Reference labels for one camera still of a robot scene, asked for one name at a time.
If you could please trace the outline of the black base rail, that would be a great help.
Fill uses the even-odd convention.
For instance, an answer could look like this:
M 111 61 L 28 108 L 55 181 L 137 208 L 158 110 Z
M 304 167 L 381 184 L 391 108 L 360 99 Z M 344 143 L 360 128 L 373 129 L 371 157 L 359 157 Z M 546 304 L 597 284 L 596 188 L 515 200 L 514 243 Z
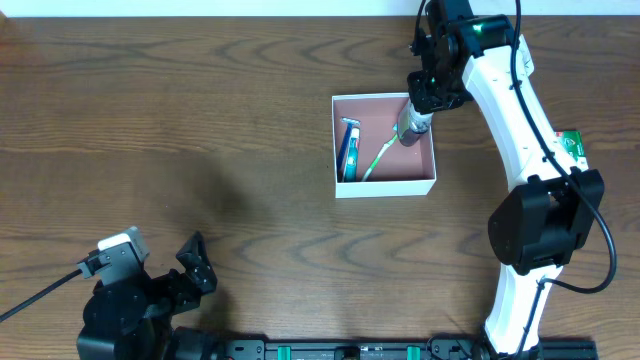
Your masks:
M 425 342 L 284 342 L 234 340 L 220 356 L 226 360 L 473 360 L 505 359 L 481 341 L 434 337 Z M 531 360 L 598 360 L 592 341 L 547 340 L 520 353 Z

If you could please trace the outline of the blue disposable razor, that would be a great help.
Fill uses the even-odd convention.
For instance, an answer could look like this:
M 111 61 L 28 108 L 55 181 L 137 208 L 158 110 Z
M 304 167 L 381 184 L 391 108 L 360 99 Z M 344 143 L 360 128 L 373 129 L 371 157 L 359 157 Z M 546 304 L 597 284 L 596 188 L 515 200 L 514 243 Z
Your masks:
M 346 130 L 343 136 L 343 140 L 340 146 L 338 156 L 336 158 L 336 165 L 338 170 L 340 170 L 344 165 L 344 160 L 346 157 L 346 153 L 349 145 L 349 139 L 351 137 L 352 130 L 354 127 L 359 126 L 361 124 L 359 120 L 348 118 L 348 117 L 342 117 L 341 121 L 346 124 Z

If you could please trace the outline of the green soap bar pack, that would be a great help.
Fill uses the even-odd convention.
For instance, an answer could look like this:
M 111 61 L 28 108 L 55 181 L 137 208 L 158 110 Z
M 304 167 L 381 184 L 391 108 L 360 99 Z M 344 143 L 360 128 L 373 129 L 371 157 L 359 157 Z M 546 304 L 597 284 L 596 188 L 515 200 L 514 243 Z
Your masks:
M 585 154 L 581 133 L 578 130 L 558 131 L 556 137 L 564 149 L 575 159 L 577 167 L 588 170 L 589 165 Z

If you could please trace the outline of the clear pump bottle blue liquid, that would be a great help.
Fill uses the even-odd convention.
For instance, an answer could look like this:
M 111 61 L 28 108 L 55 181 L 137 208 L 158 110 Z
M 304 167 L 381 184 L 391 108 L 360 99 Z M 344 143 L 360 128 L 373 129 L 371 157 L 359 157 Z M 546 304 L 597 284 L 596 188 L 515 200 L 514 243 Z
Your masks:
M 397 118 L 398 139 L 405 147 L 413 146 L 424 134 L 431 129 L 432 113 L 422 114 L 415 109 L 408 100 Z

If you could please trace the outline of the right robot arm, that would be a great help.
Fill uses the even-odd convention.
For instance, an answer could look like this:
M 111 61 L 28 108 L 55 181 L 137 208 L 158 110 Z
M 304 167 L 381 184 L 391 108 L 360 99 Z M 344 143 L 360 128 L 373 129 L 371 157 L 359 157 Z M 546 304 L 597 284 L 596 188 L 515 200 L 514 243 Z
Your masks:
M 468 359 L 594 359 L 589 340 L 543 340 L 538 327 L 560 273 L 593 226 L 603 226 L 604 182 L 559 142 L 530 82 L 534 65 L 519 18 L 477 16 L 466 1 L 420 4 L 410 46 L 421 60 L 407 78 L 397 120 L 405 146 L 433 116 L 467 102 L 480 109 L 503 162 L 507 197 L 488 221 L 500 274 L 481 337 L 452 345 Z

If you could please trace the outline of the white teal toothpaste tube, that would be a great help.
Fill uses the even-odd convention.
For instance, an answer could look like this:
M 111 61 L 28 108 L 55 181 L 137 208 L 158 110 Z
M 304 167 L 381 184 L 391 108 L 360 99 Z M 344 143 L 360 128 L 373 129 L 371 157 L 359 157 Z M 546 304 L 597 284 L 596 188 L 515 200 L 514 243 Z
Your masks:
M 358 166 L 360 128 L 353 127 L 347 143 L 344 159 L 343 182 L 355 182 Z

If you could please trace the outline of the white bamboo print lotion tube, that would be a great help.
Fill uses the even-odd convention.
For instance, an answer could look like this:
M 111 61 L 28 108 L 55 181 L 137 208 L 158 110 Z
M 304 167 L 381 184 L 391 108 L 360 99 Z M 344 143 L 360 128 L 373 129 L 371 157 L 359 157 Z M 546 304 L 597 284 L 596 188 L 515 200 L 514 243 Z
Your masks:
M 527 76 L 530 76 L 535 69 L 533 58 L 523 34 L 519 35 L 518 51 L 522 56 L 522 62 Z

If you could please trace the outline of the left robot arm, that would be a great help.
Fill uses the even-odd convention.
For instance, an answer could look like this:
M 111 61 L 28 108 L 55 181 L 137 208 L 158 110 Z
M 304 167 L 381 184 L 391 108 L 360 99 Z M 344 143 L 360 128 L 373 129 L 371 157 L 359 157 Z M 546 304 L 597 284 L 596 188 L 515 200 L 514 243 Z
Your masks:
M 144 265 L 150 251 L 137 227 L 98 242 L 77 267 L 100 280 L 83 310 L 77 338 L 82 359 L 223 359 L 225 345 L 215 336 L 174 328 L 172 318 L 200 306 L 216 291 L 217 277 L 205 242 L 195 232 L 176 253 L 184 267 L 152 278 Z

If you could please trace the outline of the green white toothbrush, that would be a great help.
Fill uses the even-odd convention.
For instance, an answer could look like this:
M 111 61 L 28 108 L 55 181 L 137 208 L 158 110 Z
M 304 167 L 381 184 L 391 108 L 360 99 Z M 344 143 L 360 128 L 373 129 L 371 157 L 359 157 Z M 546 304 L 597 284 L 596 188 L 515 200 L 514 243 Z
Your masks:
M 379 152 L 377 153 L 376 157 L 371 162 L 371 164 L 367 168 L 365 174 L 363 175 L 363 177 L 361 179 L 361 182 L 366 182 L 369 179 L 369 177 L 372 175 L 372 173 L 376 169 L 378 163 L 380 162 L 380 160 L 382 159 L 382 157 L 384 156 L 386 151 L 397 141 L 397 139 L 398 139 L 398 135 L 395 134 L 390 140 L 388 140 L 387 142 L 385 142 L 381 146 L 381 148 L 380 148 Z

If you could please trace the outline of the white box with pink interior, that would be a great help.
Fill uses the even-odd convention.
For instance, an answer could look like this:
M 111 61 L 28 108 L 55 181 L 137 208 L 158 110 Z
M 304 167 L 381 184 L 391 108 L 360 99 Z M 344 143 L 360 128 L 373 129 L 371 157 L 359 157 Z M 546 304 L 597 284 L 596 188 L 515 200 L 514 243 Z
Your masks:
M 346 124 L 342 117 L 359 120 L 360 142 L 355 182 L 343 182 L 344 165 L 334 163 L 335 196 L 337 198 L 425 196 L 437 180 L 432 135 L 427 133 L 413 146 L 397 141 L 386 151 L 366 182 L 363 175 L 381 146 L 395 134 L 394 126 L 409 95 L 378 93 L 337 95 L 332 98 L 334 157 L 337 158 Z

